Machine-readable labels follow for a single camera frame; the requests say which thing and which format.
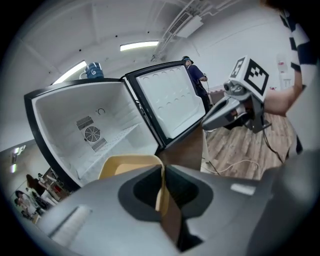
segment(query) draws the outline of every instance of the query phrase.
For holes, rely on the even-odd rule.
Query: white wall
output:
[[[280,89],[277,54],[291,58],[289,35],[279,15],[257,1],[237,3],[215,16],[189,38],[181,39],[168,53],[168,61],[189,56],[208,76],[209,86],[222,85],[236,61],[248,55],[269,73],[269,87]],[[290,76],[293,83],[294,72]]]

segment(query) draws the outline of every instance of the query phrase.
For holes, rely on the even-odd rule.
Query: blue object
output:
[[[86,66],[84,71],[88,79],[105,77],[101,65],[98,62],[90,63],[88,66]]]

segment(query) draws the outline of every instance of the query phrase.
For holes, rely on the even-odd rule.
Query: white panel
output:
[[[176,35],[181,38],[187,38],[193,32],[203,25],[201,18],[197,15],[193,17]]]
[[[164,134],[174,139],[205,115],[184,66],[175,66],[137,77]]]
[[[53,156],[82,185],[96,180],[108,157],[115,154],[154,154],[158,144],[121,82],[86,83],[64,87],[36,98],[38,125]],[[79,130],[77,121],[93,123]],[[83,130],[97,127],[106,145],[94,151]]]

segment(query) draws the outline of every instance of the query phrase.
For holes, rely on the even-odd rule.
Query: person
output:
[[[33,219],[25,210],[22,210],[21,213],[22,213],[22,216],[25,217],[26,219],[28,220]]]
[[[282,91],[269,90],[264,100],[265,112],[285,117],[292,104],[316,76],[320,67],[319,60],[302,27],[295,22],[288,11],[278,6],[279,2],[275,0],[260,0],[260,2],[264,6],[278,10],[280,19],[290,34],[289,41],[293,56],[291,68],[294,69],[294,84]],[[286,154],[286,159],[299,155],[302,151],[301,142],[298,136],[295,136]]]
[[[185,61],[185,65],[195,85],[196,94],[202,99],[205,113],[208,113],[210,110],[210,100],[208,92],[201,84],[201,81],[206,82],[208,81],[208,78],[200,71],[200,69],[196,65],[194,65],[194,62],[188,56],[184,56],[182,60]]]
[[[39,180],[37,178],[33,178],[30,174],[26,175],[27,186],[31,189],[34,189],[39,196],[41,196],[46,189],[39,184]]]
[[[51,204],[43,200],[33,188],[29,189],[26,187],[25,190],[27,191],[30,199],[38,204],[42,210],[47,211],[52,207]]]
[[[18,199],[18,205],[20,205],[28,214],[33,215],[35,212],[42,214],[40,206],[30,199],[30,197],[20,190],[15,191],[15,196]]]

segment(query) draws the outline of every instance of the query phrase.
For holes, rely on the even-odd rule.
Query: ceiling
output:
[[[195,10],[235,0],[193,0]],[[33,139],[24,95],[52,84],[85,60],[107,77],[153,65],[154,47],[120,45],[159,40],[190,0],[48,0],[21,27],[4,59],[0,151]]]

